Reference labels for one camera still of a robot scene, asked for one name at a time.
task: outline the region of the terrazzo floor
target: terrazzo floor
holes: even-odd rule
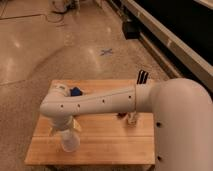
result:
[[[125,40],[121,20],[103,2],[81,1],[80,11],[50,14],[48,0],[0,1],[0,170],[24,165],[39,105],[53,79],[133,79],[140,69],[169,79],[138,40]],[[60,170],[143,170],[142,166],[72,166]]]

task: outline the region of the metal rail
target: metal rail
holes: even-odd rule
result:
[[[155,19],[134,0],[121,0],[135,15],[211,92],[213,92],[213,67],[198,53]]]

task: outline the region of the wooden surface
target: wooden surface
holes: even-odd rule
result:
[[[135,80],[54,80],[85,94],[132,85]],[[60,137],[49,137],[50,122],[40,116],[25,159],[27,165],[154,164],[153,116],[140,114],[136,126],[116,114],[77,117],[82,127],[81,145],[73,153],[64,152]]]

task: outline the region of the small black object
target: small black object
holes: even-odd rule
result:
[[[137,84],[146,84],[148,75],[149,75],[148,72],[146,72],[144,70],[140,70],[138,73]]]
[[[138,39],[140,36],[139,27],[131,22],[123,22],[122,30],[126,39]]]
[[[70,89],[70,95],[71,96],[81,96],[83,92],[78,87],[74,87],[73,89]]]
[[[127,115],[127,113],[118,113],[117,117],[124,118]]]

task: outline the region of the table leg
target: table leg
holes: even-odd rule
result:
[[[58,171],[58,169],[54,165],[46,165],[46,168],[48,168],[50,171]]]

